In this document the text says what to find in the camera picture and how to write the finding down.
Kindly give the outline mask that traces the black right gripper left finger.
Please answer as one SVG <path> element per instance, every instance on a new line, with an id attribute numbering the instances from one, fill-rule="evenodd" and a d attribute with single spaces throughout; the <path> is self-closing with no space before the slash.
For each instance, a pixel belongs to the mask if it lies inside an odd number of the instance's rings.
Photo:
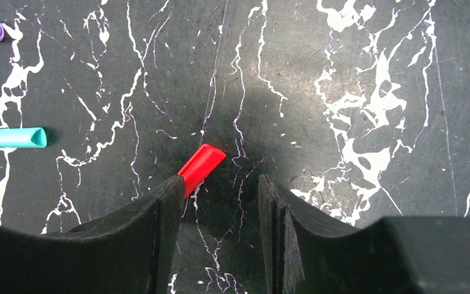
<path id="1" fill-rule="evenodd" d="M 174 175 L 64 233 L 0 226 L 0 293 L 166 293 L 184 194 Z"/>

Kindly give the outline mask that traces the teal pen cap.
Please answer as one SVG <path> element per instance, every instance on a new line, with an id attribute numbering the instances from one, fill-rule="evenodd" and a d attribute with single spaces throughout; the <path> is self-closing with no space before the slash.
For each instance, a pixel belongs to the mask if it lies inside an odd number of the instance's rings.
<path id="1" fill-rule="evenodd" d="M 45 148 L 47 144 L 42 127 L 0 129 L 0 148 Z"/>

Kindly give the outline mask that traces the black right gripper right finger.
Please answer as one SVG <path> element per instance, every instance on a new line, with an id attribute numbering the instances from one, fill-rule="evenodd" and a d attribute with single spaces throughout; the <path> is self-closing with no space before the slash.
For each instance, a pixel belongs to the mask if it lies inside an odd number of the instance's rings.
<path id="1" fill-rule="evenodd" d="M 470 217 L 383 217 L 359 229 L 261 175 L 268 293 L 470 293 Z"/>

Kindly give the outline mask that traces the red pen cap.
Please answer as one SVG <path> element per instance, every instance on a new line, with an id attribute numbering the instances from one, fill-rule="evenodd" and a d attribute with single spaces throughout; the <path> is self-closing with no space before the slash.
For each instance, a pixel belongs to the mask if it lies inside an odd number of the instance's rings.
<path id="1" fill-rule="evenodd" d="M 225 158 L 226 154 L 220 149 L 210 144 L 202 144 L 178 171 L 178 175 L 184 179 L 185 198 L 192 194 Z"/>

